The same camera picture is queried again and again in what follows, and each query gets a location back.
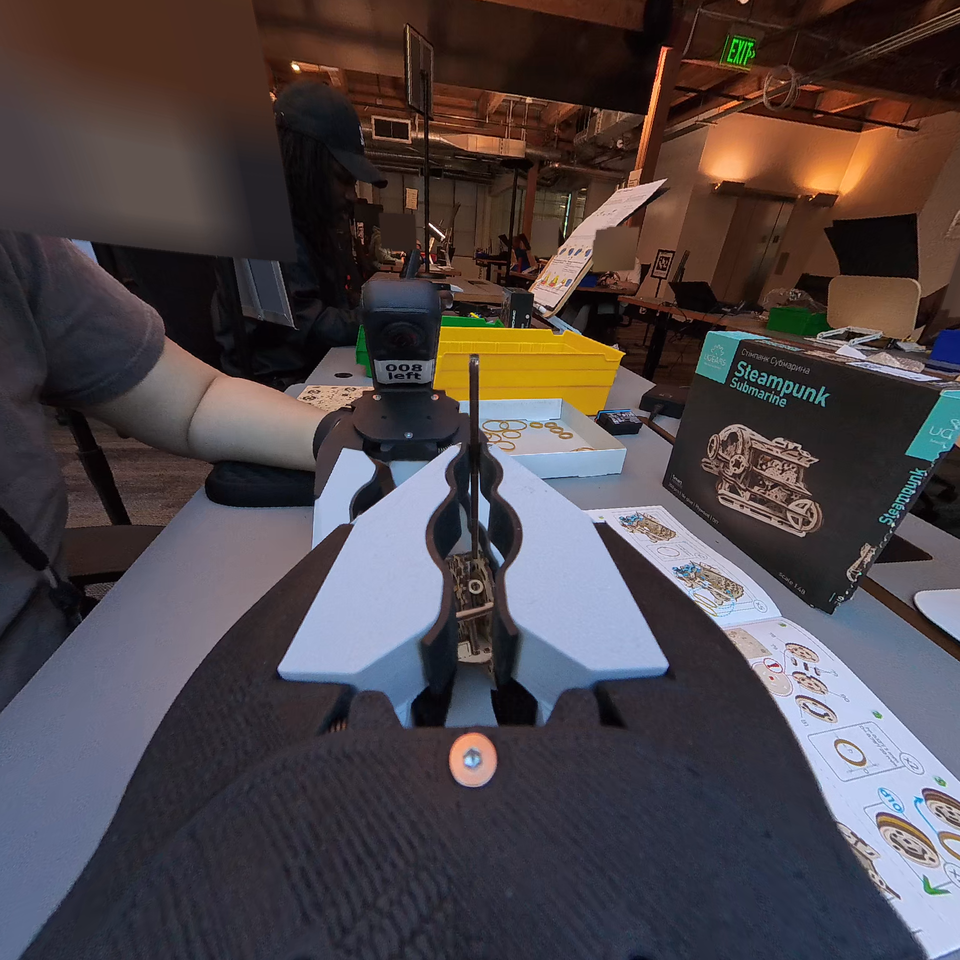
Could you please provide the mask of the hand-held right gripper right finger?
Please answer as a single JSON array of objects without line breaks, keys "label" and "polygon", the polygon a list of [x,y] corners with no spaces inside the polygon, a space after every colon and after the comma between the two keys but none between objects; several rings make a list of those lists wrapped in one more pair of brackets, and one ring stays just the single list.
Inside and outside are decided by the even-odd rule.
[{"label": "hand-held right gripper right finger", "polygon": [[663,676],[666,655],[591,518],[499,449],[480,456],[495,573],[493,670],[542,724],[567,690]]}]

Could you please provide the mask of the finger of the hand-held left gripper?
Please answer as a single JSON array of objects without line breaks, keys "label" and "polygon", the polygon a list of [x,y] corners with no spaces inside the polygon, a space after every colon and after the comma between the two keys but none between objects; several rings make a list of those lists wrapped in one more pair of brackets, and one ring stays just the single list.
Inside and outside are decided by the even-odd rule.
[{"label": "finger of the hand-held left gripper", "polygon": [[389,464],[361,450],[340,450],[315,499],[311,546],[318,546],[338,526],[352,523],[395,488]]}]

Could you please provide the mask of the thin dark wooden rod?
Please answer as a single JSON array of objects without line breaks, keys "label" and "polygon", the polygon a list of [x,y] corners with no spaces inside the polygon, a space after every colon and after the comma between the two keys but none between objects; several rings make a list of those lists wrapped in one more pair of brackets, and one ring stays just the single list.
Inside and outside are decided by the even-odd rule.
[{"label": "thin dark wooden rod", "polygon": [[478,562],[481,557],[479,541],[479,467],[481,453],[481,439],[479,428],[479,372],[480,356],[477,353],[469,355],[468,379],[468,419],[469,419],[469,530],[471,537],[471,557]]}]

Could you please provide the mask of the wooden model assembly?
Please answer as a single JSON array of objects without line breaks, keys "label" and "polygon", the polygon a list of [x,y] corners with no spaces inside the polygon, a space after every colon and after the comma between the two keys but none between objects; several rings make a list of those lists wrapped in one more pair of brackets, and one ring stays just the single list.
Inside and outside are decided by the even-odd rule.
[{"label": "wooden model assembly", "polygon": [[482,666],[492,674],[492,616],[495,581],[489,561],[472,552],[452,554],[447,563],[453,577],[458,623],[458,660]]}]

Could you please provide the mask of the person's left forearm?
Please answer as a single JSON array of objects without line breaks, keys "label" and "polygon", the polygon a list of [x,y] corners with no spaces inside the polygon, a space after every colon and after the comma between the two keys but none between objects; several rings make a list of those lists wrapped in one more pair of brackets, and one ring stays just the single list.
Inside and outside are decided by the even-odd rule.
[{"label": "person's left forearm", "polygon": [[227,376],[170,340],[140,383],[83,411],[127,437],[175,455],[315,470],[313,441],[322,419],[317,408]]}]

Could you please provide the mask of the black model kit box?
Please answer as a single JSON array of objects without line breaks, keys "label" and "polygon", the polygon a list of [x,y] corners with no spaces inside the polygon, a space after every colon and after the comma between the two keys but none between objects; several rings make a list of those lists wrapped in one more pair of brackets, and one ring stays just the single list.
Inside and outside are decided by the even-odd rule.
[{"label": "black model kit box", "polygon": [[806,604],[832,614],[958,428],[957,383],[713,331],[663,485]]}]

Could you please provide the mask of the black wristband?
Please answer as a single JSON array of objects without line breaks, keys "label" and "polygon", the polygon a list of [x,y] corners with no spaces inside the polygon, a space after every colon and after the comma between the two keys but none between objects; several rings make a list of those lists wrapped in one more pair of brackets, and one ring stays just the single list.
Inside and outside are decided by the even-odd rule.
[{"label": "black wristband", "polygon": [[352,427],[353,413],[351,407],[341,407],[322,418],[313,438],[315,465],[319,462],[323,451],[342,449],[349,428]]}]

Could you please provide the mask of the group of yellow rubber rings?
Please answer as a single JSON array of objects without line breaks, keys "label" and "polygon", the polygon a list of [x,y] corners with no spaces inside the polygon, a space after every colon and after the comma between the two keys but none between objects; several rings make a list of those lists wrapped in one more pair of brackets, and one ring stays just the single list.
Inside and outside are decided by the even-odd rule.
[{"label": "group of yellow rubber rings", "polygon": [[561,419],[487,418],[480,429],[489,446],[513,455],[592,451],[587,443]]}]

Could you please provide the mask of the stacked yellow plastic bins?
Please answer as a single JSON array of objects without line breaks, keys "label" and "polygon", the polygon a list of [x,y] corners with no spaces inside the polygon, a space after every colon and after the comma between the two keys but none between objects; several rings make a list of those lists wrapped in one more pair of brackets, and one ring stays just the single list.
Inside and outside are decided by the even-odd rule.
[{"label": "stacked yellow plastic bins", "polygon": [[623,352],[576,332],[443,326],[434,386],[469,399],[469,360],[480,357],[482,401],[561,399],[582,414],[604,409]]}]

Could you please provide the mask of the white cardboard tray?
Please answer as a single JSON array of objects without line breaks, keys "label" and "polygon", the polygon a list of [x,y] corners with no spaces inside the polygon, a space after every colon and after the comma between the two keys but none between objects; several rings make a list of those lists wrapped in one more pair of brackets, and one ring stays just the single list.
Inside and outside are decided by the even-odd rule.
[{"label": "white cardboard tray", "polygon": [[620,474],[622,471],[626,458],[624,445],[590,417],[560,398],[480,400],[479,426],[482,420],[492,418],[528,421],[559,419],[594,446],[595,449],[591,451],[524,455],[505,453],[490,446],[515,458],[540,478],[593,477]]}]

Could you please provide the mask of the tilted white poster board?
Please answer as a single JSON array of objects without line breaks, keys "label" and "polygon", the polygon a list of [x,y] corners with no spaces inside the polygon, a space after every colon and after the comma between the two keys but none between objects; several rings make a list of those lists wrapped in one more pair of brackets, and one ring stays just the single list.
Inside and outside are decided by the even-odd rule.
[{"label": "tilted white poster board", "polygon": [[534,307],[543,318],[559,315],[573,291],[591,271],[630,270],[633,268],[639,232],[628,227],[632,251],[624,254],[623,264],[615,266],[615,248],[620,243],[612,235],[601,243],[609,231],[624,232],[623,227],[634,214],[662,194],[666,179],[616,189],[558,247],[531,286]]}]

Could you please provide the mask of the black laptop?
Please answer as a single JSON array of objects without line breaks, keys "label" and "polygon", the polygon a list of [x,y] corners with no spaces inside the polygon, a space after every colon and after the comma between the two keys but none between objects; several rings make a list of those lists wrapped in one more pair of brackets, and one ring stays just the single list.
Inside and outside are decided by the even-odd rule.
[{"label": "black laptop", "polygon": [[725,308],[714,294],[712,286],[705,281],[669,281],[668,286],[673,294],[674,302],[684,311],[715,314]]}]

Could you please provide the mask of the black panel on pole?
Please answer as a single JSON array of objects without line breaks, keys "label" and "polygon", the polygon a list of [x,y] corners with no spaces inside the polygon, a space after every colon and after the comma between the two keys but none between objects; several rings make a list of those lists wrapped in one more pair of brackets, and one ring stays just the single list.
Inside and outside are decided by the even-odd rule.
[{"label": "black panel on pole", "polygon": [[409,23],[403,28],[404,85],[408,108],[425,119],[433,117],[434,48]]}]

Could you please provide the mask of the beige chair back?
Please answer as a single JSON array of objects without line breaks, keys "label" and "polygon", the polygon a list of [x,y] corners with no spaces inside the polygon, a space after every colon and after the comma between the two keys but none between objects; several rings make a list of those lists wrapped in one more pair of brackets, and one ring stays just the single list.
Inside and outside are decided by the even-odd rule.
[{"label": "beige chair back", "polygon": [[909,277],[838,275],[828,284],[826,321],[832,329],[878,330],[910,340],[914,334],[921,285]]}]

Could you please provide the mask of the black board panel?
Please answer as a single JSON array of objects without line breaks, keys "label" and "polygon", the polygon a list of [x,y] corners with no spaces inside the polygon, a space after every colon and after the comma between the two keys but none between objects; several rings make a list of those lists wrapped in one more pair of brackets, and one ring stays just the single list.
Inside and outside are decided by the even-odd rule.
[{"label": "black board panel", "polygon": [[834,220],[823,233],[840,275],[919,279],[916,213]]}]

